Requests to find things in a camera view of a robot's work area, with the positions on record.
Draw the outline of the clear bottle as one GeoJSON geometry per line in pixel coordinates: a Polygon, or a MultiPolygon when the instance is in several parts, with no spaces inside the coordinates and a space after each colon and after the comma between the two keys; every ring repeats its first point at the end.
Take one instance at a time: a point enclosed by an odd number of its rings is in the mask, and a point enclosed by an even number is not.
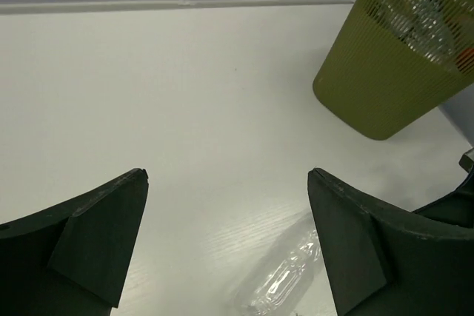
{"type": "Polygon", "coordinates": [[[291,315],[323,269],[313,216],[287,227],[236,289],[235,315],[291,315]]]}

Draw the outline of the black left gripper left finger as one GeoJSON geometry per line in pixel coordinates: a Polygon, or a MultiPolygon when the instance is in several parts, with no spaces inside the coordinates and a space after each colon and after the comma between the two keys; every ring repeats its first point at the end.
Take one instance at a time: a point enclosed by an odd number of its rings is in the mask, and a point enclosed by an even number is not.
{"type": "Polygon", "coordinates": [[[110,315],[118,308],[149,189],[135,168],[1,225],[2,315],[110,315]]]}

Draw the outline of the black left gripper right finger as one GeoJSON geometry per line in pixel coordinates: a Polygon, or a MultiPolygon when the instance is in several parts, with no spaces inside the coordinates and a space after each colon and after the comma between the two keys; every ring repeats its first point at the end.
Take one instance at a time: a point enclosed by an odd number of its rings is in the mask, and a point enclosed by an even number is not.
{"type": "Polygon", "coordinates": [[[473,227],[398,208],[320,168],[307,191],[338,315],[473,313],[473,227]]]}

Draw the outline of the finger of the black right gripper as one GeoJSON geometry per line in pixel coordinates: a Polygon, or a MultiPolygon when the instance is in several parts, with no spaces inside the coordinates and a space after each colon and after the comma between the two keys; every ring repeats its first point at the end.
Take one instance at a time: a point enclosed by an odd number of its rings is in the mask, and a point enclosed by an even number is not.
{"type": "Polygon", "coordinates": [[[458,164],[467,172],[464,181],[451,193],[413,213],[450,225],[473,227],[473,149],[465,152],[458,164]]]}

